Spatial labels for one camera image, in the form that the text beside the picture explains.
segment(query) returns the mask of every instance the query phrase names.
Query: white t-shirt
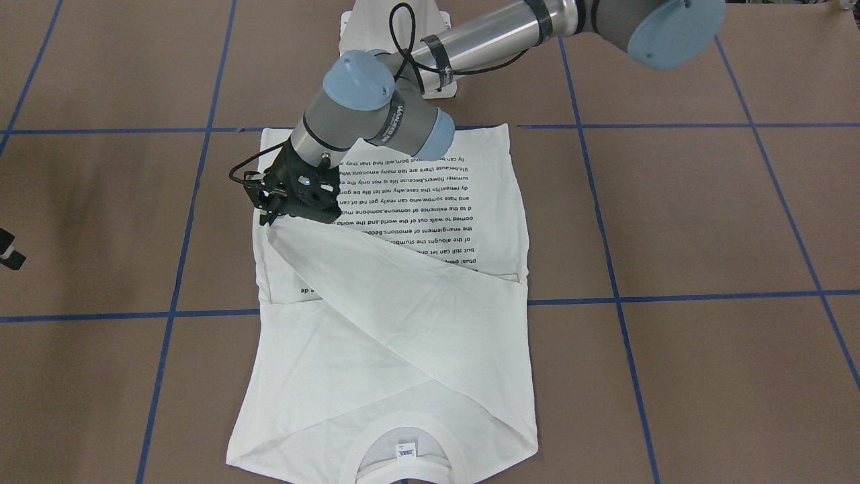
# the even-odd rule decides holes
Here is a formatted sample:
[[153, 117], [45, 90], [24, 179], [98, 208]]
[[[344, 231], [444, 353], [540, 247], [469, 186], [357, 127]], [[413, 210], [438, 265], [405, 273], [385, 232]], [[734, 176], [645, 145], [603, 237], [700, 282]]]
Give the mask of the white t-shirt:
[[340, 226], [255, 225], [261, 336], [230, 465], [296, 484], [459, 484], [537, 451], [507, 127], [458, 132], [441, 162], [403, 158], [347, 155]]

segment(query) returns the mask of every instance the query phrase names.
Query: table surface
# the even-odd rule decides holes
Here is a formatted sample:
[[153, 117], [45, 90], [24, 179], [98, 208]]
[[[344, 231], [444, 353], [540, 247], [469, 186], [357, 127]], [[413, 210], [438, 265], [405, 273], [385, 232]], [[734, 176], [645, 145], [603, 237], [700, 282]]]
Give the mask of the table surface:
[[[0, 481], [274, 482], [224, 464], [259, 336], [226, 173], [351, 7], [0, 1], [28, 257], [0, 271]], [[858, 76], [851, 13], [729, 5], [675, 71], [581, 34], [434, 101], [508, 123], [531, 235], [541, 450], [490, 482], [860, 481]]]

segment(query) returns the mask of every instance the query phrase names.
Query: black tape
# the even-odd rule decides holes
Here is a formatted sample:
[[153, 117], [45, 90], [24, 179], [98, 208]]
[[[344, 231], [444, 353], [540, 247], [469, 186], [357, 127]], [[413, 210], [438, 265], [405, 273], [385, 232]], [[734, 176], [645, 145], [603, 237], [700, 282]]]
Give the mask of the black tape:
[[523, 0], [523, 2], [529, 6], [531, 12], [535, 15], [535, 19], [537, 19], [537, 26], [540, 27], [540, 37], [537, 39], [537, 44], [535, 44], [535, 46], [539, 46], [545, 40], [552, 37], [550, 11], [546, 8], [544, 0]]
[[367, 140], [367, 142], [375, 146], [384, 146], [388, 144], [391, 138], [394, 138], [394, 135], [397, 134], [397, 129], [399, 129], [400, 125], [403, 124], [403, 115], [405, 112], [406, 104], [403, 102], [403, 98], [400, 94], [395, 90], [394, 96], [391, 97], [391, 103], [389, 104], [388, 109], [388, 118], [385, 119], [385, 124], [383, 124], [382, 129], [379, 130], [379, 133], [377, 133], [377, 135], [371, 140]]
[[597, 29], [597, 7], [600, 5], [600, 0], [594, 0], [592, 3], [592, 30], [595, 34], [600, 35], [600, 31]]
[[308, 120], [304, 116], [302, 116], [302, 124], [304, 124], [304, 131], [307, 131], [310, 137], [313, 138], [317, 143], [319, 143], [320, 146], [323, 146], [324, 148], [329, 149], [333, 152], [349, 151], [349, 148], [338, 148], [337, 146], [332, 146], [329, 143], [326, 143], [325, 141], [321, 140], [319, 136], [316, 136], [314, 130], [310, 129], [310, 126], [308, 126]]
[[577, 35], [582, 32], [582, 29], [586, 27], [586, 2], [585, 0], [576, 0], [576, 16], [579, 17], [576, 19], [578, 22], [576, 24], [576, 32], [574, 35]]
[[441, 90], [448, 84], [454, 82], [454, 70], [451, 68], [451, 60], [448, 59], [448, 52], [445, 46], [435, 35], [428, 35], [421, 39], [422, 42], [430, 47], [430, 53], [436, 59], [436, 69], [439, 69], [439, 89]]

